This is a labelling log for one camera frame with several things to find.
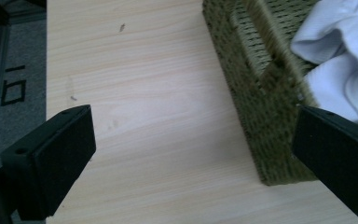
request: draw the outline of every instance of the wooden table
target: wooden table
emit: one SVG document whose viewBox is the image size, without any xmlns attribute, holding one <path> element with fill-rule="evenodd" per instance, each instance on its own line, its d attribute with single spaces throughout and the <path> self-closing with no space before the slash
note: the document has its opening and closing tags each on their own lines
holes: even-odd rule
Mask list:
<svg viewBox="0 0 358 224">
<path fill-rule="evenodd" d="M 97 152 L 48 223 L 358 223 L 319 181 L 258 180 L 200 0 L 48 1 L 48 117 Z"/>
</svg>

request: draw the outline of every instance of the wicker basket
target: wicker basket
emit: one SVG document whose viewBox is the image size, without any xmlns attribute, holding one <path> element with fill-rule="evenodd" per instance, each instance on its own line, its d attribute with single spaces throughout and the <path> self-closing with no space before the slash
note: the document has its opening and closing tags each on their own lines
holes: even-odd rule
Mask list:
<svg viewBox="0 0 358 224">
<path fill-rule="evenodd" d="M 297 105 L 316 106 L 303 74 L 313 65 L 289 41 L 316 0 L 204 0 L 204 17 L 261 181 L 313 180 L 293 158 Z"/>
</svg>

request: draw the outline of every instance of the gray carpet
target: gray carpet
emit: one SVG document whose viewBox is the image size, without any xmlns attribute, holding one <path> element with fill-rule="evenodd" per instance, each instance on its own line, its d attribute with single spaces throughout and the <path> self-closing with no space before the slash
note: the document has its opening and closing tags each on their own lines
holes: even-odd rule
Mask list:
<svg viewBox="0 0 358 224">
<path fill-rule="evenodd" d="M 1 153 L 46 121 L 47 26 L 45 18 L 35 21 L 33 16 L 33 12 L 39 13 L 42 8 L 20 0 L 1 0 L 0 4 L 14 18 L 9 27 L 4 74 L 1 74 Z M 21 221 L 17 213 L 12 219 L 13 223 L 45 223 Z"/>
</svg>

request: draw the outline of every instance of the white cloth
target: white cloth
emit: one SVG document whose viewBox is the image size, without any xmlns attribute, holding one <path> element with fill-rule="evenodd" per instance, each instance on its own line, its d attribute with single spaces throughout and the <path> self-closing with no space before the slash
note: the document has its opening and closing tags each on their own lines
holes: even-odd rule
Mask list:
<svg viewBox="0 0 358 224">
<path fill-rule="evenodd" d="M 306 75 L 321 108 L 358 122 L 358 0 L 321 0 L 291 43 L 320 64 Z"/>
</svg>

